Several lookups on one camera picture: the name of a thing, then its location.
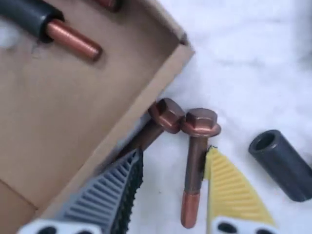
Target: copper bolt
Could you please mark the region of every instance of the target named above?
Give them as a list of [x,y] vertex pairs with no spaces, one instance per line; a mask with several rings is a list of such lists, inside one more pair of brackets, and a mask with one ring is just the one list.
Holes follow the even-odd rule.
[[123,0],[95,0],[95,1],[111,12],[119,11],[123,4]]
[[71,48],[92,61],[98,60],[103,52],[101,46],[96,42],[58,19],[54,19],[47,24],[46,34],[58,43]]
[[185,228],[192,228],[197,220],[208,138],[218,135],[221,127],[217,124],[217,114],[214,111],[198,108],[186,114],[181,129],[190,135],[181,223]]
[[164,131],[172,134],[178,133],[181,121],[185,115],[181,107],[169,98],[154,102],[149,109],[149,114],[151,119],[120,151],[114,160],[137,148],[143,151],[146,150]]

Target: cardboard box flap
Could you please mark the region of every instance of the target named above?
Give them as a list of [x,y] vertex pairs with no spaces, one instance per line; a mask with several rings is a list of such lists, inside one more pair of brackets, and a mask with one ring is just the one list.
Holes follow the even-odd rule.
[[82,168],[76,173],[73,179],[66,187],[56,196],[49,206],[39,210],[42,212],[43,218],[51,218],[57,212],[63,202],[65,202],[71,193],[78,188],[93,175],[94,169],[103,162],[104,156],[108,155],[118,140],[125,137],[128,130],[131,129],[133,123],[139,119],[142,114],[148,109],[150,103],[155,100],[158,94],[166,87],[170,81],[181,72],[182,68],[189,61],[194,51],[185,45],[180,45],[167,59],[155,77],[137,96],[133,105],[122,116],[118,124],[115,125],[106,138],[98,145],[94,153],[84,163]]
[[180,40],[181,43],[187,44],[187,35],[184,29],[172,18],[169,12],[156,0],[140,0],[146,8],[161,23],[168,27]]

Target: black tube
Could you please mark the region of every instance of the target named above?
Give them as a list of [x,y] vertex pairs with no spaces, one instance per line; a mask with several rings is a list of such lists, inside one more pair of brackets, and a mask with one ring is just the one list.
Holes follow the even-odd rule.
[[63,13],[42,0],[0,0],[0,15],[7,17],[44,43],[53,40],[46,34],[47,24]]
[[312,169],[278,130],[266,131],[249,146],[249,153],[293,201],[312,198]]

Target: yellow plastic tool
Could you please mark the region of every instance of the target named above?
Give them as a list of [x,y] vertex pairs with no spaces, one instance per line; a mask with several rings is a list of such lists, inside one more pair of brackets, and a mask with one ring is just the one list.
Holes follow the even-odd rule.
[[239,234],[278,233],[256,191],[215,147],[206,156],[205,179],[209,180],[208,234],[235,233],[235,230]]

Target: gray plastic tool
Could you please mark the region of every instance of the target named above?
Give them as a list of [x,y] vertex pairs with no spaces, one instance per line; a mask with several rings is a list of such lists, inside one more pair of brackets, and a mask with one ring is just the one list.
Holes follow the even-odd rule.
[[64,204],[56,219],[96,224],[104,234],[125,234],[142,178],[143,152],[137,149],[88,181]]

